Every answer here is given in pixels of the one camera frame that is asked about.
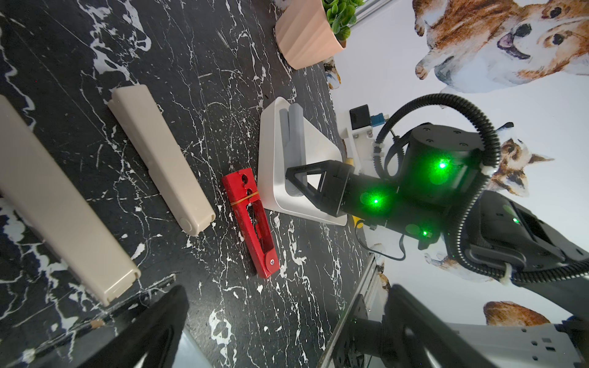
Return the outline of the white storage tray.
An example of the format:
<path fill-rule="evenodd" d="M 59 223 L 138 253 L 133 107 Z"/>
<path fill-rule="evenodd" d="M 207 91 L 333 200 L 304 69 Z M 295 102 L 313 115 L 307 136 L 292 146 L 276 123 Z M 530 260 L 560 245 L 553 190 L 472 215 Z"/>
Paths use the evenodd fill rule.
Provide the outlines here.
<path fill-rule="evenodd" d="M 263 110 L 259 132 L 257 187 L 265 209 L 302 219 L 344 226 L 347 216 L 331 216 L 317 209 L 286 178 L 291 167 L 325 160 L 342 161 L 340 150 L 304 116 L 278 97 Z"/>

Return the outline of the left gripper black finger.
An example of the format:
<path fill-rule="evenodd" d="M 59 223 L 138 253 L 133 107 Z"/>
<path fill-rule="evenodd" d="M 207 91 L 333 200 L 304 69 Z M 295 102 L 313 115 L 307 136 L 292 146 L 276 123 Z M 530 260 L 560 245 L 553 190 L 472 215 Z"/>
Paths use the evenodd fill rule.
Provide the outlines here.
<path fill-rule="evenodd" d="M 190 307 L 182 285 L 171 288 L 122 334 L 81 364 L 82 367 L 171 367 Z"/>

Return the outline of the grey plier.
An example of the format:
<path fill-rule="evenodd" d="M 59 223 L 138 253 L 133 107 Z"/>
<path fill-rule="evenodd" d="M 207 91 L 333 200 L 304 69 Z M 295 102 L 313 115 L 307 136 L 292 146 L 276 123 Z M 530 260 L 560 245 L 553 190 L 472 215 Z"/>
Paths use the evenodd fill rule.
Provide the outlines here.
<path fill-rule="evenodd" d="M 288 109 L 281 109 L 279 115 L 283 162 L 287 171 L 307 163 L 304 112 L 300 104 L 291 104 Z"/>

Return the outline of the pink potted plant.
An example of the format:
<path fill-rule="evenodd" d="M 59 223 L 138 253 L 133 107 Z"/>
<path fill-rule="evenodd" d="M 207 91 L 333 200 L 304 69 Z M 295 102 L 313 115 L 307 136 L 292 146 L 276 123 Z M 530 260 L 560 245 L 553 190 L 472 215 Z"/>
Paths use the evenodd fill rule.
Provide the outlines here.
<path fill-rule="evenodd" d="M 285 61 L 295 70 L 310 67 L 345 50 L 357 22 L 360 0 L 291 2 L 275 26 L 275 39 Z"/>

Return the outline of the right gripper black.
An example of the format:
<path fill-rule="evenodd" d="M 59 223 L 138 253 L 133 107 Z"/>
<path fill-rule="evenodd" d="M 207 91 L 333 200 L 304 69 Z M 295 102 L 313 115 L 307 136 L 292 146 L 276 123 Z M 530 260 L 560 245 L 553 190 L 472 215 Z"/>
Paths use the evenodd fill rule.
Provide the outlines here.
<path fill-rule="evenodd" d="M 335 160 L 288 168 L 285 177 L 324 213 L 353 215 L 433 244 L 475 180 L 483 141 L 476 132 L 422 124 L 392 148 L 403 159 L 391 178 L 355 174 Z"/>

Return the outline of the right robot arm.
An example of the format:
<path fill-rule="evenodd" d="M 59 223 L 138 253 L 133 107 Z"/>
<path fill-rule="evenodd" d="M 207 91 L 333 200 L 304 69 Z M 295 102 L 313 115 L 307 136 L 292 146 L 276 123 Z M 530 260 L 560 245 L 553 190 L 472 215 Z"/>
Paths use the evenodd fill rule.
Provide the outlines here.
<path fill-rule="evenodd" d="M 448 256 L 488 278 L 507 278 L 553 301 L 580 290 L 588 256 L 550 225 L 486 189 L 486 159 L 500 158 L 498 135 L 422 124 L 378 157 L 375 177 L 325 160 L 285 176 L 317 209 L 358 216 L 419 242 L 443 239 Z M 334 364 L 378 357 L 390 367 L 489 367 L 488 360 L 401 286 L 391 288 L 382 321 L 354 319 L 336 343 Z"/>

